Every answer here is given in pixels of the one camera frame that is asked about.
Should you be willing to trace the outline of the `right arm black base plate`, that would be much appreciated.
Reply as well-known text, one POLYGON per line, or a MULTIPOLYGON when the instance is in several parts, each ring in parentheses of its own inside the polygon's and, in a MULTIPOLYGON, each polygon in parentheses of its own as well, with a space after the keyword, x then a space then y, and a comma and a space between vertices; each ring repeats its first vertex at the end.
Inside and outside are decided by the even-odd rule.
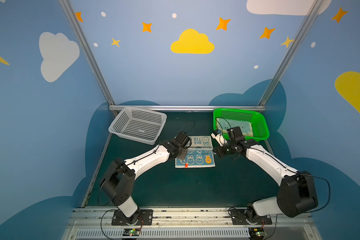
POLYGON ((273 223, 269 215, 258 216, 251 209, 229 208, 228 214, 233 225, 271 225, 273 223))

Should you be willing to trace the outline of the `pale yellow towel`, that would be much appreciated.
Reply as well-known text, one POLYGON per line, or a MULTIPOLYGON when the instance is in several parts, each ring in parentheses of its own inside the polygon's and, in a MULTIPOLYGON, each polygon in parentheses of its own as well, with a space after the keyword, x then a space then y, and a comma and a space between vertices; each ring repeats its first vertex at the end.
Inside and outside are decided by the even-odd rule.
POLYGON ((240 127, 242 134, 244 136, 253 137, 254 132, 252 128, 252 124, 246 121, 236 121, 236 120, 227 120, 222 118, 217 118, 217 126, 224 134, 227 133, 227 129, 240 127))

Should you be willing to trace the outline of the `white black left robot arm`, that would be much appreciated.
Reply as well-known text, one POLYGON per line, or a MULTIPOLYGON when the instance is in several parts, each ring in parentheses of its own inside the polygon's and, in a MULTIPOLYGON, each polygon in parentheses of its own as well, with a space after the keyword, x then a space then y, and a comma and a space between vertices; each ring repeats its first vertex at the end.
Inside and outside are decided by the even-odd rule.
POLYGON ((100 190, 118 208, 128 225, 135 224, 140 216, 140 208, 132 197, 137 178, 159 164, 185 155, 191 145, 191 137, 181 131, 170 141, 163 141, 137 157, 117 158, 111 162, 103 175, 100 190))

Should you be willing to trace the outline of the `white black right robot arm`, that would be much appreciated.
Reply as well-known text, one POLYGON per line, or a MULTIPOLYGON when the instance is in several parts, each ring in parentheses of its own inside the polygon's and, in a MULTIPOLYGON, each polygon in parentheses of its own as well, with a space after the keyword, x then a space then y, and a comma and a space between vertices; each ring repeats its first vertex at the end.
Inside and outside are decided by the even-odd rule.
POLYGON ((214 152, 223 158, 240 154, 263 169, 279 186, 277 196, 258 200, 247 205, 246 221, 258 223, 268 215, 283 214, 293 218, 307 213, 319 205, 314 177, 307 171, 300 172, 271 155, 254 139, 246 139, 240 127, 227 130, 229 139, 215 130, 211 137, 218 142, 214 152))

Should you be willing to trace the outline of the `teal patterned towel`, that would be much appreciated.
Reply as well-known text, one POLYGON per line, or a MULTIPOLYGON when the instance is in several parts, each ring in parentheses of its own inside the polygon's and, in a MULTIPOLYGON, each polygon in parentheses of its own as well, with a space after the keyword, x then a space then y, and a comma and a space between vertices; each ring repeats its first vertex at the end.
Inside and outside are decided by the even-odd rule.
POLYGON ((210 136, 190 136, 192 145, 184 159, 175 160, 175 168, 212 168, 215 167, 212 138, 210 136))

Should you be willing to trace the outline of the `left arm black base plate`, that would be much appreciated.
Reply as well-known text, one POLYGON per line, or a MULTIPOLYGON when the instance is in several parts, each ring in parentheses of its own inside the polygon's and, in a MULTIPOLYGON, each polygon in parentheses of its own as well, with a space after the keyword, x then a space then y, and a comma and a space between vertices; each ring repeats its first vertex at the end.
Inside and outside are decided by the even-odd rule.
POLYGON ((126 217, 121 210, 116 210, 112 219, 112 226, 151 226, 153 210, 138 209, 131 217, 126 217))

